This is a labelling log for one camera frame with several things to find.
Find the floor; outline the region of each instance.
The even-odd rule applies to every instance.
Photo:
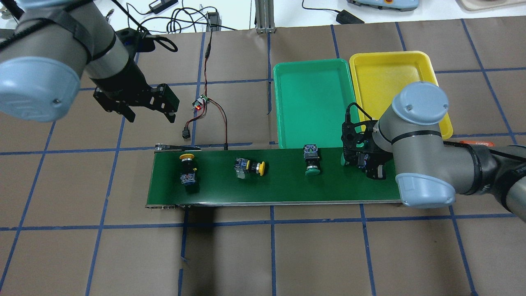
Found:
[[[278,28],[214,34],[209,95],[232,149],[276,149],[272,67],[421,50],[450,98],[454,140],[526,144],[526,17]],[[220,149],[219,112],[181,138],[203,88],[202,33],[170,36],[138,64],[171,83],[175,124],[104,112],[83,78],[56,123],[0,114],[0,268],[10,295],[523,295],[526,227],[493,197],[393,204],[144,208],[155,143]]]

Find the orange object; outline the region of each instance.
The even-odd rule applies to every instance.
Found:
[[[484,145],[487,147],[495,147],[495,144],[493,142],[487,142],[487,141],[460,141],[462,144],[470,144],[470,145]]]

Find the light blue device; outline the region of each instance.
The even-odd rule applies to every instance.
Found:
[[[347,2],[358,6],[368,5],[378,9],[412,11],[418,7],[419,0],[347,0]]]

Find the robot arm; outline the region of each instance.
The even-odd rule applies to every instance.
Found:
[[[135,53],[93,1],[18,2],[25,13],[15,35],[0,44],[0,110],[26,120],[57,120],[68,112],[86,70],[106,111],[133,122],[130,106],[145,106],[174,122],[179,99],[166,84],[147,84]]]
[[[346,120],[342,137],[346,161],[360,165],[365,158],[368,176],[384,179],[382,166],[392,155],[400,197],[407,206],[437,208],[452,204],[456,193],[491,193],[526,221],[526,147],[490,149],[443,142],[438,123],[448,107],[446,94],[437,86],[409,84],[380,120],[349,129]],[[361,125],[365,132],[356,132],[353,127]]]

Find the light blue joint cap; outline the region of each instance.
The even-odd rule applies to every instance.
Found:
[[[72,3],[73,0],[17,0],[16,3],[23,10],[50,7]]]
[[[408,84],[394,97],[394,112],[403,120],[418,125],[439,123],[449,108],[446,93],[429,82]]]
[[[411,208],[441,208],[455,202],[455,189],[441,179],[415,173],[398,174],[395,178],[402,203]]]
[[[40,122],[67,114],[80,87],[69,66],[45,57],[25,56],[0,64],[0,111]]]

